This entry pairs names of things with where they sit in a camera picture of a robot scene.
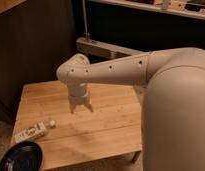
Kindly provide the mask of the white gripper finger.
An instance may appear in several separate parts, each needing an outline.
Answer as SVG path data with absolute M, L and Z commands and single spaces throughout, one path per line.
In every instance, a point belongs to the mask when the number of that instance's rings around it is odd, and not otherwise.
M 70 105 L 70 112 L 71 112 L 71 114 L 74 114 L 75 109 L 76 109 L 75 105 Z
M 87 103 L 87 104 L 85 104 L 85 107 L 86 107 L 88 110 L 90 110 L 91 112 L 94 112 L 92 104 Z

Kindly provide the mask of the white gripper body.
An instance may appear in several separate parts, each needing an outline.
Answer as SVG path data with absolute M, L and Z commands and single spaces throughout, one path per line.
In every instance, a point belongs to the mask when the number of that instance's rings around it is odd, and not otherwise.
M 87 105 L 90 102 L 90 93 L 87 88 L 69 88 L 68 99 L 71 105 Z

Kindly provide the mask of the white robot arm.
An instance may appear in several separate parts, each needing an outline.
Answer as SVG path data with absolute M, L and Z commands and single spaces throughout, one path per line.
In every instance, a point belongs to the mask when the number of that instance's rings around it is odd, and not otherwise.
M 76 54 L 56 74 L 71 108 L 90 104 L 89 83 L 143 86 L 143 171 L 205 171 L 205 50 L 157 50 L 95 64 Z

